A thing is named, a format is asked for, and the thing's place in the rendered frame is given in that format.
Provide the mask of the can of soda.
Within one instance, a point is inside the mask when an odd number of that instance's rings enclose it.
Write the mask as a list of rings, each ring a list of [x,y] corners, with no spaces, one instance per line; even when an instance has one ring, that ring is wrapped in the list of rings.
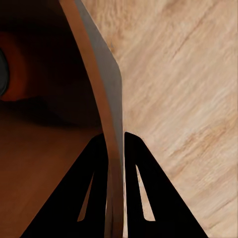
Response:
[[[83,72],[81,53],[70,41],[0,30],[0,100],[71,89]]]

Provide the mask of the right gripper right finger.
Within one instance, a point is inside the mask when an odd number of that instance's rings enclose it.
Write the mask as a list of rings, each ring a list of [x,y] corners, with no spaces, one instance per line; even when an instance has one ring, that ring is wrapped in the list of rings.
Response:
[[[136,165],[156,221],[144,218]],[[128,238],[208,238],[140,137],[125,132]]]

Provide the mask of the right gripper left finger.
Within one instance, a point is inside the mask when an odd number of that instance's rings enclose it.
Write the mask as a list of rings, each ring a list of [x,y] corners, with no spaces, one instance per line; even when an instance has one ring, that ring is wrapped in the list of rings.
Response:
[[[91,138],[20,238],[104,238],[108,162],[102,133]],[[91,179],[85,217],[77,221]]]

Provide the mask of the trash can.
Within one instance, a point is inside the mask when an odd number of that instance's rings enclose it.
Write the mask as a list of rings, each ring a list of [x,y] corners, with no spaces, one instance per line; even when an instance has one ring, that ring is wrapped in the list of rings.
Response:
[[[0,238],[20,238],[91,138],[104,133],[104,238],[123,238],[120,68],[81,0],[0,0],[0,30],[70,41],[83,75],[71,89],[0,100]],[[92,176],[93,179],[93,176]],[[85,217],[92,179],[77,221]]]

